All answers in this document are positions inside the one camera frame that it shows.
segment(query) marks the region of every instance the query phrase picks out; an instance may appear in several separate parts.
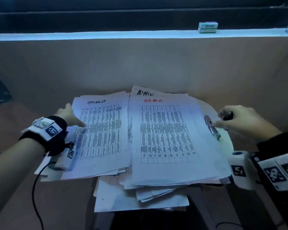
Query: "beige wall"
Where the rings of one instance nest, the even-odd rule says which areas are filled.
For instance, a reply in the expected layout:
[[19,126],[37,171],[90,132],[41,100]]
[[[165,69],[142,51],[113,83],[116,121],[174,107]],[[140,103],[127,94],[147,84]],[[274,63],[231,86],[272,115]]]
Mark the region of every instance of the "beige wall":
[[38,115],[137,84],[188,92],[215,109],[254,107],[288,129],[288,37],[0,42],[0,79]]

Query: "table grid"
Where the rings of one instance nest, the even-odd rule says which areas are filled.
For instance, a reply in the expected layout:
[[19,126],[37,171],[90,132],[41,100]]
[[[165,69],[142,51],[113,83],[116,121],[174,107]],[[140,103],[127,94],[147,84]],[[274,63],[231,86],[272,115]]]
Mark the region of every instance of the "table grid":
[[74,160],[102,157],[121,152],[121,102],[87,104],[80,120],[86,127],[77,127]]
[[198,160],[180,105],[140,105],[142,163]]

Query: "handwritten word admin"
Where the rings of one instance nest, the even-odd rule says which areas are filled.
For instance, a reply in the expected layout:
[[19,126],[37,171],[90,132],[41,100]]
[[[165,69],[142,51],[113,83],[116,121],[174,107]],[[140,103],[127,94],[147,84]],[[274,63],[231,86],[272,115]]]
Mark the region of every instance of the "handwritten word admin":
[[89,101],[88,104],[93,104],[93,103],[104,103],[106,102],[106,100],[102,100],[102,101]]
[[154,96],[154,93],[150,93],[148,91],[142,91],[139,89],[137,95],[143,95],[143,96]]
[[144,102],[162,102],[162,100],[161,99],[153,99],[153,100],[151,100],[151,99],[145,99],[144,100]]

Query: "stack of papers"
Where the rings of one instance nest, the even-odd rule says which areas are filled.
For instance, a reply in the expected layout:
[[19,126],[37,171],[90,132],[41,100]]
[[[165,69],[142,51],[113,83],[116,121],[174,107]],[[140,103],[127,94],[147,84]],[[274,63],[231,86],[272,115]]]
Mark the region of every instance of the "stack of papers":
[[134,85],[130,94],[75,98],[72,107],[87,124],[68,128],[66,142],[75,142],[72,167],[48,168],[42,180],[98,176],[95,212],[181,209],[189,204],[185,186],[220,184],[231,174],[198,101],[188,94]]

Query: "black wristband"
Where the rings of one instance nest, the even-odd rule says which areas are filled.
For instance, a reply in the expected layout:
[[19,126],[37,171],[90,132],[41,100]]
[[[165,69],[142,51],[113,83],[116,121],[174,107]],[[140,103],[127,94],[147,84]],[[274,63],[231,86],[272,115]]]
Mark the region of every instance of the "black wristband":
[[65,137],[66,137],[66,129],[67,123],[64,119],[58,116],[49,116],[47,119],[54,120],[55,123],[62,129],[55,137],[50,139],[49,141],[44,140],[39,134],[27,131],[20,138],[31,138],[40,143],[44,148],[45,152],[49,152],[49,156],[58,155],[65,149]]

